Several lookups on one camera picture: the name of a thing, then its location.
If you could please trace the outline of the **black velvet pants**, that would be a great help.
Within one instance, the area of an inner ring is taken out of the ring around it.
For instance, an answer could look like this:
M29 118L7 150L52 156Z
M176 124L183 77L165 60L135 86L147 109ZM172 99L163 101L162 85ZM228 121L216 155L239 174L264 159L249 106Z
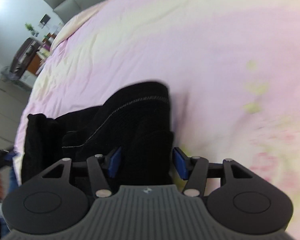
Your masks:
M104 104L55 119L29 114L23 183L63 158L75 162L120 149L114 186L169 185L173 132L168 88L149 81L124 87Z

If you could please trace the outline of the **small potted plant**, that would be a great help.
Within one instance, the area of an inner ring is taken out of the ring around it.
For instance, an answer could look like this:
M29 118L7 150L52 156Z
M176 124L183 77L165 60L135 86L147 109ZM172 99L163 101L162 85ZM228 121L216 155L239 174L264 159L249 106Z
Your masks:
M35 30L32 24L25 23L25 28L31 33L32 36L37 37L39 32Z

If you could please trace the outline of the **pink floral bed cover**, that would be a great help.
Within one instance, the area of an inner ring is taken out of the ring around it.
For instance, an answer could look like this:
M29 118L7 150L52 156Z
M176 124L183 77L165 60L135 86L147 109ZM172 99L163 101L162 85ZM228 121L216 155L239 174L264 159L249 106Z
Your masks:
M232 158L291 198L300 239L300 0L106 0L52 44L20 120L104 103L145 80L168 84L176 144Z

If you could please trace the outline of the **dark suitcase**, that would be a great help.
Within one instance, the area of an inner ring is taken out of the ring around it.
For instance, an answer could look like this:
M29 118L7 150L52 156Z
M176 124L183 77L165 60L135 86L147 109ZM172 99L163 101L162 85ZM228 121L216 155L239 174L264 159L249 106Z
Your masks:
M35 38L27 38L13 57L10 73L13 79L20 79L37 54L41 44Z

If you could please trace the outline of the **grey drawer cabinet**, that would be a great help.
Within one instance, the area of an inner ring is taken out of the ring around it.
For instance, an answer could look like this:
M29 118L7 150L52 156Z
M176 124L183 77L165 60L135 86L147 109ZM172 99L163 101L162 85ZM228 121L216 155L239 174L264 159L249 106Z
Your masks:
M0 148L9 148L20 124L22 113L28 103L32 88L0 77Z

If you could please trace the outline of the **left wooden nightstand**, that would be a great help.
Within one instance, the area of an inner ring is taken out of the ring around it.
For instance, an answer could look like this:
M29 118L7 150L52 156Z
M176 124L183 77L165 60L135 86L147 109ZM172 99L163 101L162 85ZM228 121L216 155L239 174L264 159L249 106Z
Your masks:
M38 41L40 45L36 51L36 54L27 67L28 72L34 74L35 76L39 75L43 64L50 56L52 42L55 40L56 36L57 35L55 33L48 33L44 36L42 41Z

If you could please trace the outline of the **blue denim jeans leg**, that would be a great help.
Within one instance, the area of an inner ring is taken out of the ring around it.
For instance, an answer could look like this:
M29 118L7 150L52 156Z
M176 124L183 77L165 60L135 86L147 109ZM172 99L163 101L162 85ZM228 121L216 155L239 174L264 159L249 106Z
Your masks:
M9 185L8 185L8 191L6 194L6 198L10 198L10 195L12 192L14 192L18 187L18 180L17 175L15 172L14 164L13 164L13 158L17 156L18 153L12 151L7 154L7 160L10 162L10 173L9 173ZM1 225L1 239L3 239L5 236L7 236L10 233L10 228L8 227L5 219L5 208L2 208L2 205L0 204L0 225Z

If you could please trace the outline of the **black wall switch panel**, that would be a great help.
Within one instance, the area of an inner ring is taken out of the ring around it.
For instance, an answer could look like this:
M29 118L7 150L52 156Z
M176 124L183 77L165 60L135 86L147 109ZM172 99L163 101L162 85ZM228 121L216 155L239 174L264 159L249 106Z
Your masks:
M51 19L51 17L47 14L45 14L42 19L40 20L39 24L38 24L38 27L43 29L47 23L49 22L49 20Z

